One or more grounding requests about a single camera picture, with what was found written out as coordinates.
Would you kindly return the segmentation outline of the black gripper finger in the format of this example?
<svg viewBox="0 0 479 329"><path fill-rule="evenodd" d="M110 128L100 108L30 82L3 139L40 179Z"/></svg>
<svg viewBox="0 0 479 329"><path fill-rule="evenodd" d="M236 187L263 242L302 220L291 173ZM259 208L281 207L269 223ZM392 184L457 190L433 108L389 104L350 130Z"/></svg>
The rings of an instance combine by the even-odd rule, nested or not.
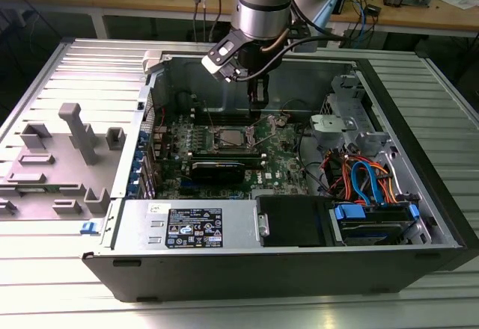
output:
<svg viewBox="0 0 479 329"><path fill-rule="evenodd" d="M269 104L269 76L263 76L257 80L257 117L261 116L262 110L264 110Z"/></svg>
<svg viewBox="0 0 479 329"><path fill-rule="evenodd" d="M248 81L248 109L250 115L253 117L256 112L257 102L257 79Z"/></svg>

